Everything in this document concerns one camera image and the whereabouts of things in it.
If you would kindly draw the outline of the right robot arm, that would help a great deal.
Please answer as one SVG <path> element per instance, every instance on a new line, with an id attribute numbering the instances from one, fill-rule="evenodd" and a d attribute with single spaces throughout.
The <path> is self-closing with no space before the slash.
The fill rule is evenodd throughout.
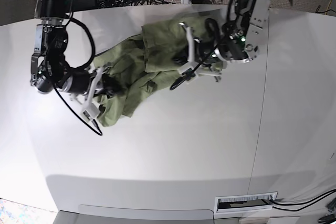
<path id="1" fill-rule="evenodd" d="M 108 76 L 106 67 L 89 71 L 96 56 L 96 47 L 88 27 L 73 18 L 73 1 L 37 0 L 35 18 L 40 19 L 41 24 L 36 27 L 30 84 L 42 94 L 55 90 L 74 97 L 82 95 L 84 111 L 93 111 L 96 109 L 93 98 L 100 95 L 112 97 L 122 93 L 123 88 L 117 80 Z M 89 59 L 78 67 L 71 67 L 65 57 L 69 40 L 67 26 L 70 23 L 84 30 L 91 48 Z"/>

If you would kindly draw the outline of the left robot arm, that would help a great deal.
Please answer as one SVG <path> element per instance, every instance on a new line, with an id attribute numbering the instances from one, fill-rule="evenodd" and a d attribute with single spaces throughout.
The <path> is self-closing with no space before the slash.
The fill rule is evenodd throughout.
<path id="1" fill-rule="evenodd" d="M 212 18 L 204 21 L 210 37 L 203 42 L 194 36 L 194 30 L 186 23 L 180 23 L 186 33 L 188 55 L 184 65 L 178 68 L 180 77 L 170 89 L 183 82 L 191 82 L 200 76 L 212 76 L 220 80 L 222 72 L 214 65 L 222 62 L 248 63 L 253 61 L 259 50 L 260 35 L 271 0 L 230 0 L 225 23 L 220 26 Z"/>

